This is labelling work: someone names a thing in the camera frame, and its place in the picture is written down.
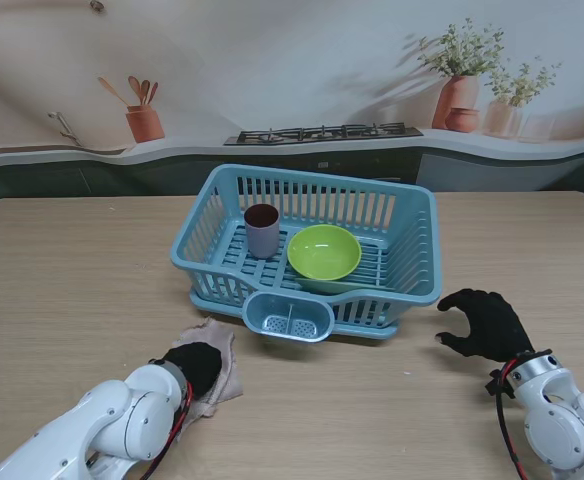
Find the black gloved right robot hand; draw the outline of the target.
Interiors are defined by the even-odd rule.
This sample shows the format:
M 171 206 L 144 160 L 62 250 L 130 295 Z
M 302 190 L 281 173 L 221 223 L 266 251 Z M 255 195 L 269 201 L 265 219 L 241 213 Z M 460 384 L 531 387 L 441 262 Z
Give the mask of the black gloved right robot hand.
M 505 363 L 519 354 L 535 351 L 518 315 L 499 293 L 466 288 L 446 296 L 437 305 L 441 312 L 452 308 L 465 314 L 469 335 L 441 332 L 436 338 L 456 353 Z

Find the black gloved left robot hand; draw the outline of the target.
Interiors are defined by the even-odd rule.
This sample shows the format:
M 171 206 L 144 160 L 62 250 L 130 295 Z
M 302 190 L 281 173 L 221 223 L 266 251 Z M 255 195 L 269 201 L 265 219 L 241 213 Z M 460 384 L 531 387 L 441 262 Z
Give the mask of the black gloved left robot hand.
M 222 368 L 221 352 L 205 342 L 193 342 L 172 348 L 163 359 L 180 368 L 192 387 L 195 400 L 212 389 Z

